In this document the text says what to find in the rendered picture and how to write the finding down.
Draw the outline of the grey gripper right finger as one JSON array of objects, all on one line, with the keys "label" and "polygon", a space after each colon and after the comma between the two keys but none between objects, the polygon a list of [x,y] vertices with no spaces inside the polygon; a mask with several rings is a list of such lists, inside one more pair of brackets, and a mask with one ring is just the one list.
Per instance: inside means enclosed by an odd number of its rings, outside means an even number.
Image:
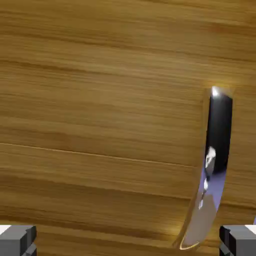
[{"label": "grey gripper right finger", "polygon": [[256,256],[256,224],[222,225],[219,256]]}]

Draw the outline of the light wood cabinet door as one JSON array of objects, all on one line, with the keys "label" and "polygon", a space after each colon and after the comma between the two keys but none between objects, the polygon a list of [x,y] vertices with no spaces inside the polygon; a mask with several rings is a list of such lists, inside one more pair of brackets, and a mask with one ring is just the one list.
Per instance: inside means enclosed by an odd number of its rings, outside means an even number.
[{"label": "light wood cabinet door", "polygon": [[[221,203],[173,247],[233,97]],[[219,256],[256,217],[256,0],[0,0],[0,223],[38,256]]]}]

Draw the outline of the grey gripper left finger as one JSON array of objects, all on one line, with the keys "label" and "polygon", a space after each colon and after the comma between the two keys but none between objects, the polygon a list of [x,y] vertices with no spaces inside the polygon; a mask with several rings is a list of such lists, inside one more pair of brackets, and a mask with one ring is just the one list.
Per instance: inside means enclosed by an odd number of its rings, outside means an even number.
[{"label": "grey gripper left finger", "polygon": [[37,256],[35,225],[0,224],[0,256]]}]

